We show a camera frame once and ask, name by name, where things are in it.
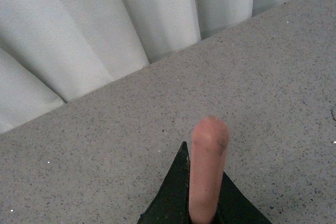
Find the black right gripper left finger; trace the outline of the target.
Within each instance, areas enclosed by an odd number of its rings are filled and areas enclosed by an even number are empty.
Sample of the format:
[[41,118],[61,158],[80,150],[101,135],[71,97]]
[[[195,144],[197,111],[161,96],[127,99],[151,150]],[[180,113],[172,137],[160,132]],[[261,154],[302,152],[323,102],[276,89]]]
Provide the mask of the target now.
[[190,157],[183,142],[163,183],[138,223],[190,223],[188,212]]

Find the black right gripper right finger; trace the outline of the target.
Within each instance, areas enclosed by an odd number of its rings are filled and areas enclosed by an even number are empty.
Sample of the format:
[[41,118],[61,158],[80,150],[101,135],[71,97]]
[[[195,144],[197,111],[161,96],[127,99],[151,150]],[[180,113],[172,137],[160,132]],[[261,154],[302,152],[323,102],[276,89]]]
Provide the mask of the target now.
[[223,172],[214,223],[271,224]]

